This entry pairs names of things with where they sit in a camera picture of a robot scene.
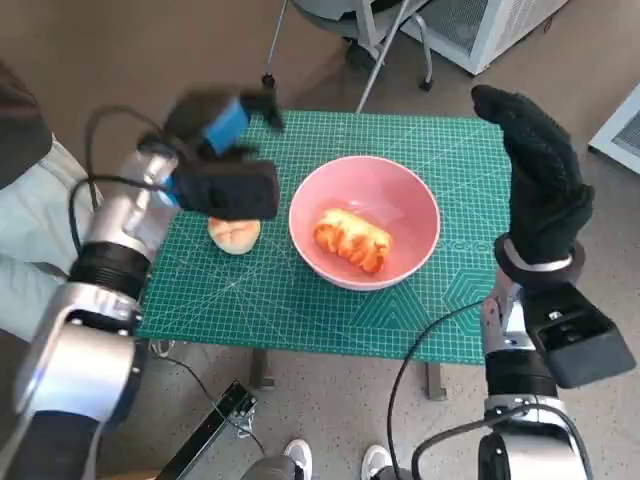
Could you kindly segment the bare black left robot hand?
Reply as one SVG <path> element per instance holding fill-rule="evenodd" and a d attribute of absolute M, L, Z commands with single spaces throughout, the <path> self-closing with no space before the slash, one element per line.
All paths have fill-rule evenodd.
<path fill-rule="evenodd" d="M 193 88 L 171 107 L 163 132 L 206 159 L 242 156 L 256 150 L 240 143 L 256 115 L 272 129 L 284 129 L 281 109 L 270 89 Z"/>

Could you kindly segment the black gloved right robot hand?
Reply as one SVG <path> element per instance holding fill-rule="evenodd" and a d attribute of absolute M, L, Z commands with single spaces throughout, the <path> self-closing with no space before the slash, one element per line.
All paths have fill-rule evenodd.
<path fill-rule="evenodd" d="M 593 212 L 569 133 L 524 95 L 489 85 L 471 90 L 474 111 L 498 126 L 511 162 L 509 238 L 529 265 L 569 257 Z"/>

